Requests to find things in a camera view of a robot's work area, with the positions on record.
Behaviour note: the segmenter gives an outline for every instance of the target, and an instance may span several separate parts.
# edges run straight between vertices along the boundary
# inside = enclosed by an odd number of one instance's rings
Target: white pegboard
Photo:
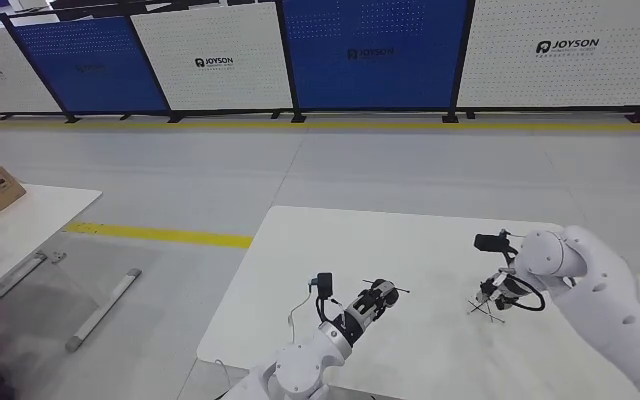
[[[0,113],[61,112],[6,29],[0,29]]]
[[[639,77],[638,0],[477,0],[458,106],[636,105]]]
[[[132,19],[173,110],[292,107],[274,3]]]

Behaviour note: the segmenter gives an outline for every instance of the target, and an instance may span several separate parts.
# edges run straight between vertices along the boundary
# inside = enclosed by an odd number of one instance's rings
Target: table
[[[479,312],[467,315],[467,299],[504,263],[499,254],[476,250],[474,237],[502,228],[519,235],[559,229],[273,207],[200,342],[198,358],[246,369],[268,359],[291,341],[287,315],[304,300],[309,278],[332,272],[334,297],[343,304],[367,286],[363,279],[385,278],[411,291],[369,327],[344,367],[327,370],[332,386],[400,399],[638,399],[624,375],[552,304],[540,313],[497,312],[504,325]],[[536,299],[523,302],[534,305]],[[294,314],[296,342],[310,338],[319,324],[313,303]]]
[[[27,193],[0,211],[0,297],[45,260],[50,259],[54,264],[60,262],[65,253],[44,248],[50,248],[56,233],[102,195],[97,190],[23,186]],[[67,350],[73,352],[78,349],[138,275],[139,270],[129,271],[108,296],[100,296],[97,290],[88,289],[86,283],[80,284],[99,307],[67,342]]]

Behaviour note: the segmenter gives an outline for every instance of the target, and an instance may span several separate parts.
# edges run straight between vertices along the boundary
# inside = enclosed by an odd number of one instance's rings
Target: perforated panel
[[[291,108],[275,4],[133,17],[174,110]]]
[[[284,0],[303,108],[444,108],[467,0]]]
[[[60,112],[11,35],[0,29],[0,112]]]
[[[477,0],[458,106],[635,105],[639,76],[637,0]]]
[[[69,111],[166,109],[123,17],[19,26],[16,31]]]

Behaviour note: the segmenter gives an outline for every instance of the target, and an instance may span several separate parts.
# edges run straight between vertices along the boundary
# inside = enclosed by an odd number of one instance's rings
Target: yellow tape
[[[208,232],[177,231],[171,229],[142,228],[135,226],[94,224],[91,222],[73,222],[65,228],[66,232],[89,235],[115,236],[129,239],[158,240],[199,244],[205,246],[237,247],[248,249],[253,240],[250,236],[222,235]]]
[[[304,124],[292,124],[289,122],[190,122],[184,121],[178,124],[163,122],[97,122],[81,120],[75,124],[63,124],[57,121],[2,121],[0,128],[59,128],[67,129],[197,129],[197,128],[224,128],[224,129],[384,129],[384,130],[532,130],[532,131],[616,131],[616,132],[640,132],[640,124],[621,122],[620,124],[571,124],[571,123],[476,123],[463,122],[459,124],[443,124],[440,122],[322,122],[308,121]]]

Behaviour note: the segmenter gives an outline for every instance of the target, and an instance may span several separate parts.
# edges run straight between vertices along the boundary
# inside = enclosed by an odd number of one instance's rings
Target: black frame
[[[458,59],[456,62],[456,70],[454,74],[454,84],[451,94],[451,103],[448,107],[352,107],[352,108],[300,108],[298,102],[298,94],[296,90],[295,74],[293,69],[293,62],[291,58],[291,52],[289,48],[289,39],[287,34],[286,20],[284,16],[284,4],[283,0],[260,0],[260,2],[273,2],[276,6],[276,14],[278,18],[278,24],[280,28],[280,37],[282,41],[282,50],[284,54],[285,64],[287,68],[287,78],[289,82],[289,90],[291,92],[292,108],[275,108],[275,109],[216,109],[216,110],[172,110],[167,100],[167,97],[160,85],[158,77],[151,65],[149,56],[142,45],[138,32],[133,25],[131,15],[135,13],[131,12],[131,5],[137,4],[161,4],[170,1],[171,4],[167,7],[149,11],[148,13],[159,12],[171,12],[176,9],[182,9],[181,3],[184,0],[147,0],[147,1],[134,1],[129,2],[127,0],[113,0],[113,4],[101,4],[95,6],[77,7],[77,8],[63,8],[48,11],[36,11],[18,15],[0,14],[0,20],[7,29],[7,32],[11,35],[12,39],[25,56],[35,73],[38,75],[44,86],[47,88],[53,99],[56,101],[61,112],[0,112],[0,115],[4,115],[2,120],[10,118],[14,115],[64,115],[67,118],[66,123],[75,123],[79,120],[78,115],[122,115],[121,120],[129,118],[131,115],[150,115],[150,116],[168,116],[169,123],[176,123],[182,120],[184,117],[189,116],[220,116],[220,115],[237,115],[237,114],[261,114],[270,113],[272,119],[277,119],[281,113],[290,112],[293,113],[292,123],[302,123],[305,121],[306,116],[302,113],[309,112],[446,112],[446,115],[442,116],[444,123],[457,123],[458,117],[456,112],[465,112],[467,118],[474,119],[476,112],[507,112],[507,111],[521,111],[521,112],[540,112],[540,113],[553,113],[553,112],[566,112],[566,111],[610,111],[626,113],[631,112],[633,114],[627,115],[626,118],[633,123],[640,122],[640,105],[624,105],[624,106],[566,106],[566,107],[458,107],[458,97],[460,93],[460,85],[462,82],[462,74],[464,71],[464,64],[466,60],[466,54],[469,44],[469,37],[471,35],[471,27],[473,24],[473,16],[475,12],[476,0],[467,0],[467,9],[465,12],[465,19],[463,23],[463,31],[460,40]],[[29,52],[26,50],[26,46],[17,35],[15,27],[11,22],[12,18],[29,17],[35,15],[48,15],[57,14],[59,12],[71,11],[71,10],[100,10],[107,7],[117,8],[120,14],[126,19],[127,25],[133,32],[134,39],[143,55],[143,58],[147,64],[147,67],[151,71],[154,84],[162,96],[163,103],[165,104],[165,110],[126,110],[126,111],[84,111],[84,112],[71,112],[67,110],[62,103],[59,96],[53,90],[53,87],[44,77],[42,71],[33,61]]]

